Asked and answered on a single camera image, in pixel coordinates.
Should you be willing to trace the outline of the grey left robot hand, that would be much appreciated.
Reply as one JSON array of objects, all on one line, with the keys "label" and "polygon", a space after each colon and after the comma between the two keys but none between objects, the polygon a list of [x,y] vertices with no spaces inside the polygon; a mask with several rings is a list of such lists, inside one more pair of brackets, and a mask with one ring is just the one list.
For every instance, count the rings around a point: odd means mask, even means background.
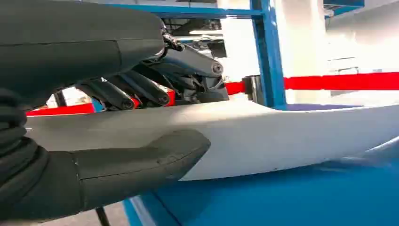
[{"label": "grey left robot hand", "polygon": [[193,129],[139,148],[48,151],[26,112],[76,86],[108,111],[228,100],[222,66],[178,42],[154,14],[55,0],[0,3],[0,220],[49,221],[122,201],[184,176],[210,141]]}]

